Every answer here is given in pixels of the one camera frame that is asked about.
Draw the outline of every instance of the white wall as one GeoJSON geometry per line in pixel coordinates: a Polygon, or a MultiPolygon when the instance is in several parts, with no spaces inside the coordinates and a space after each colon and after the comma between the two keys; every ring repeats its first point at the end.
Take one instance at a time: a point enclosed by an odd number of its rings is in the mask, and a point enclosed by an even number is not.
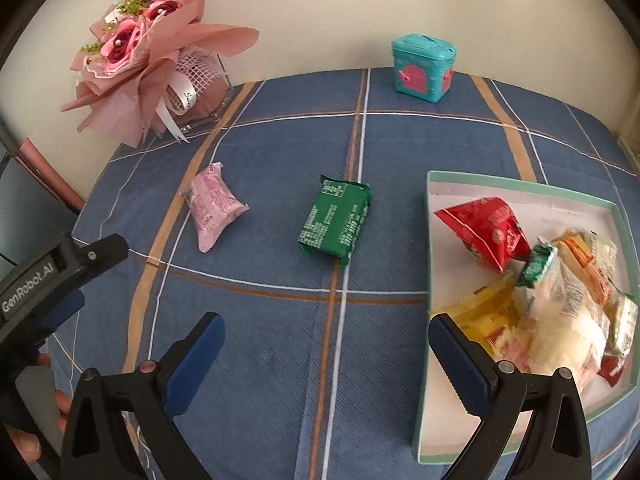
{"type": "MultiPolygon", "coordinates": [[[[67,70],[87,27],[115,0],[48,0],[0,72],[0,107],[20,138],[87,195],[116,143],[62,114],[67,70]]],[[[640,58],[603,0],[207,0],[206,22],[248,25],[258,43],[229,60],[236,83],[317,70],[389,66],[408,32],[452,41],[456,69],[569,102],[617,130],[640,58]]]]}

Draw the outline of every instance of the human hand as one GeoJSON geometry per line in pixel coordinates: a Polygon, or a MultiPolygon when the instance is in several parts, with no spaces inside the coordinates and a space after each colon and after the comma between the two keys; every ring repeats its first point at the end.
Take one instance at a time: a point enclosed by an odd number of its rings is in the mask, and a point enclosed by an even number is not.
{"type": "MultiPolygon", "coordinates": [[[[38,357],[37,364],[39,365],[50,365],[51,358],[47,354],[40,354],[38,357]]],[[[60,390],[56,390],[53,393],[53,396],[56,399],[56,404],[58,405],[58,409],[60,410],[60,416],[58,417],[58,428],[61,433],[65,433],[66,431],[66,418],[69,414],[69,410],[71,409],[71,399],[67,397],[60,390]]],[[[11,428],[8,426],[6,428],[7,433],[9,433],[9,437],[14,441],[14,446],[20,452],[22,459],[30,464],[35,462],[40,458],[40,453],[42,452],[40,448],[40,442],[38,441],[38,437],[32,433],[27,433],[22,430],[18,430],[17,428],[11,428]]]]}

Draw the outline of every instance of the yellow snack package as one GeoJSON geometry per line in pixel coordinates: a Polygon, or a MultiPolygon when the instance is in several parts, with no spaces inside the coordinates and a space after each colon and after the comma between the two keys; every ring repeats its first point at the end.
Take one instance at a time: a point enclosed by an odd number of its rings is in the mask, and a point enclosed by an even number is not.
{"type": "Polygon", "coordinates": [[[551,243],[558,248],[562,262],[587,287],[591,299],[599,306],[607,303],[609,283],[582,237],[575,230],[567,229],[551,243]]]}
{"type": "Polygon", "coordinates": [[[449,314],[471,341],[480,343],[494,357],[500,336],[520,323],[522,311],[513,297],[514,289],[515,278],[507,270],[495,282],[433,315],[449,314]]]}

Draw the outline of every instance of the teal toy bucket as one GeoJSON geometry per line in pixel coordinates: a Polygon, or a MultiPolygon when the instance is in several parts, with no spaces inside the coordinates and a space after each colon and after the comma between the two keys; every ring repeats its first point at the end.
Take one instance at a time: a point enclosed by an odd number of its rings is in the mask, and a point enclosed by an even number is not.
{"type": "Polygon", "coordinates": [[[449,41],[407,34],[392,41],[396,90],[437,103],[453,76],[456,48],[449,41]]]}

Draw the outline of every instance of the tray of snacks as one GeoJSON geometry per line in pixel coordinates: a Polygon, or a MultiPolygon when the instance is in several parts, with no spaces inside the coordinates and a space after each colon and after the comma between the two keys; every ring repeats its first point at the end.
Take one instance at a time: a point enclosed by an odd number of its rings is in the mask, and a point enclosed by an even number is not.
{"type": "MultiPolygon", "coordinates": [[[[430,317],[446,312],[495,361],[520,371],[569,368],[587,422],[631,393],[640,368],[640,271],[616,204],[543,184],[430,171],[426,209],[430,317]]],[[[522,413],[507,452],[528,421],[522,413]]],[[[418,462],[453,462],[478,423],[427,345],[418,462]]]]}

